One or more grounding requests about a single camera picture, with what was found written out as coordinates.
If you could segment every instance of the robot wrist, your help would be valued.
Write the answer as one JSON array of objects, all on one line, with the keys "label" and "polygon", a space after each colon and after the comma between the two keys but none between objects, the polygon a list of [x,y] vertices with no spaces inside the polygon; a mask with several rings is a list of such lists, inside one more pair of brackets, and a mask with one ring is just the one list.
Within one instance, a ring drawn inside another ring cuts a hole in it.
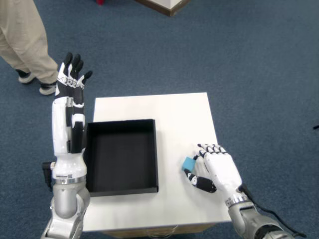
[{"label": "robot wrist", "polygon": [[242,194],[233,194],[226,201],[226,206],[230,208],[231,206],[237,203],[250,202],[249,198],[246,195]]}]

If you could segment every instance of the white table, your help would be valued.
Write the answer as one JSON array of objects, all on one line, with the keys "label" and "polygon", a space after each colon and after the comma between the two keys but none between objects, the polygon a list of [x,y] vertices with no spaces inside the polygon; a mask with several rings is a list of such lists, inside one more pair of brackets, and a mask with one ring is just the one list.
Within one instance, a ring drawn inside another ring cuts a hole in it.
[{"label": "white table", "polygon": [[94,122],[155,119],[159,192],[92,197],[84,231],[228,222],[221,195],[193,187],[181,166],[198,143],[217,143],[206,93],[96,98]]}]

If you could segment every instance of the wooden furniture base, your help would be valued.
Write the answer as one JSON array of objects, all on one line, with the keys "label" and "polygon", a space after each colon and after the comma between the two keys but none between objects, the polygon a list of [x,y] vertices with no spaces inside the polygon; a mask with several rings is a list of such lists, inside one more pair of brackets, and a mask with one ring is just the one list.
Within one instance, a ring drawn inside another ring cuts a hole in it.
[{"label": "wooden furniture base", "polygon": [[178,4],[176,4],[172,9],[168,9],[164,6],[161,6],[153,1],[150,0],[135,0],[149,8],[152,8],[160,13],[163,13],[167,16],[174,16],[182,7],[190,2],[190,0],[182,0]]},{"label": "wooden furniture base", "polygon": [[164,237],[172,234],[200,233],[215,224],[186,225],[178,227],[144,228],[125,231],[104,231],[104,234],[115,238]]}]

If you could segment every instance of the blue carpet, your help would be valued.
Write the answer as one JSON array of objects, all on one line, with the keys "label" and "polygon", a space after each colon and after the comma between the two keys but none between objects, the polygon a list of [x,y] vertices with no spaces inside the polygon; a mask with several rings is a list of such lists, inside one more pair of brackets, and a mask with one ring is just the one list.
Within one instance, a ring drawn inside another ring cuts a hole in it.
[{"label": "blue carpet", "polygon": [[[207,92],[218,141],[256,200],[319,238],[318,0],[193,0],[171,18],[128,0],[35,3],[50,55],[60,63],[78,52],[94,71],[88,122],[96,97]],[[41,163],[54,160],[53,96],[21,85],[2,59],[0,72],[0,238],[39,238],[50,218]],[[172,238],[239,237],[220,224]]]}]

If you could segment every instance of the black cable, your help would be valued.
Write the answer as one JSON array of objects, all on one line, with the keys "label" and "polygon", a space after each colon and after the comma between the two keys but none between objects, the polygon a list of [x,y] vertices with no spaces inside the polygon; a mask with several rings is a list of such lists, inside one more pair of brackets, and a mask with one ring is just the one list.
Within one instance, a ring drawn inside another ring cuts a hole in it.
[{"label": "black cable", "polygon": [[298,231],[296,231],[295,229],[289,227],[289,226],[277,215],[277,213],[275,213],[275,212],[272,211],[272,210],[266,209],[266,208],[260,206],[258,203],[256,203],[256,201],[253,199],[252,194],[249,192],[249,190],[248,190],[246,184],[242,184],[238,189],[239,189],[241,192],[244,192],[244,193],[247,195],[247,197],[248,197],[260,210],[262,210],[262,211],[264,211],[264,212],[266,212],[266,213],[270,213],[270,214],[274,215],[274,216],[278,219],[279,222],[281,222],[286,228],[288,228],[290,231],[292,231],[292,232],[294,233],[294,234],[293,234],[293,237],[298,237],[298,236],[303,237],[303,238],[306,238],[306,237],[307,237],[306,234],[301,233],[301,232],[298,232]]}]

